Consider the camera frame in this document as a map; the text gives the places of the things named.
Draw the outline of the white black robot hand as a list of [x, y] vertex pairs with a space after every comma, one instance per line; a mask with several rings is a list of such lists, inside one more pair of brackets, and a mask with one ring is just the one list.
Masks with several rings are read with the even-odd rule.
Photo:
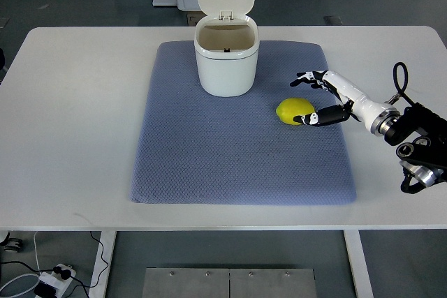
[[362, 90], [340, 74], [330, 71], [309, 71], [297, 74], [290, 83], [291, 87], [310, 84], [314, 89], [330, 92], [339, 105], [325, 107], [310, 114], [298, 114], [293, 120], [308, 126], [329, 126], [353, 117], [364, 124], [367, 131], [379, 136], [385, 129], [397, 121], [400, 113], [390, 103], [378, 103], [370, 99]]

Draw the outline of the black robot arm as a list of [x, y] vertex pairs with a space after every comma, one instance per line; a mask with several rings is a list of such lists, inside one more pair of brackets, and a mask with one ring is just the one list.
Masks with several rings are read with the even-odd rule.
[[401, 191], [416, 194], [446, 182], [446, 120], [414, 103], [402, 115], [388, 117], [379, 128], [395, 146], [404, 179]]

